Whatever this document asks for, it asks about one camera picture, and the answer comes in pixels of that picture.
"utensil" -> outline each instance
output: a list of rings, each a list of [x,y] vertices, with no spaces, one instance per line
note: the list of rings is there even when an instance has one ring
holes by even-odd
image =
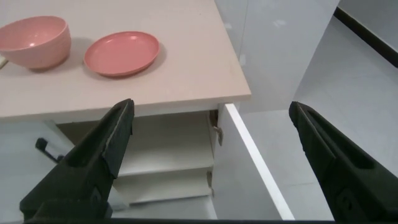
[[[132,75],[151,65],[159,53],[159,42],[138,31],[119,32],[97,40],[85,54],[87,67],[100,75]]]
[[[56,16],[22,19],[0,28],[0,54],[26,68],[49,68],[66,59],[71,46],[68,24]]]

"wall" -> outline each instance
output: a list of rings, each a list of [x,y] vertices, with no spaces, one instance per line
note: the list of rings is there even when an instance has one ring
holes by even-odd
[[[341,0],[338,6],[398,51],[398,1]]]
[[[252,91],[240,113],[287,109],[339,0],[216,0]]]

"baseboard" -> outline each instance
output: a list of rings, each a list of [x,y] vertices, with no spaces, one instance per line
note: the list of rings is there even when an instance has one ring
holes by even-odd
[[[352,18],[345,11],[336,8],[333,14],[338,20],[340,20],[345,26],[351,29],[358,37],[363,39],[369,46],[371,46],[375,51],[377,51],[381,56],[383,56],[387,61],[389,61],[393,66],[398,68],[398,52],[392,47],[374,35],[365,26],[360,24],[354,18]]]

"plate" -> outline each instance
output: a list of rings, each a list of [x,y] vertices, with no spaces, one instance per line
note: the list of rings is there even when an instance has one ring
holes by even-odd
[[[93,72],[119,77],[140,72],[159,53],[159,41],[138,31],[119,32],[97,40],[86,51],[85,64]]]

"countertop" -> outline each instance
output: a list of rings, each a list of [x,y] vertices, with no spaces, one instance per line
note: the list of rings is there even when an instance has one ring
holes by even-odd
[[[246,100],[251,92],[213,0],[2,0],[0,26],[54,15],[72,35],[61,66],[32,72],[8,63],[0,70],[0,121],[99,118],[131,98],[140,116],[158,110]],[[109,79],[83,64],[97,39],[125,30],[156,36],[160,54],[147,70]]]

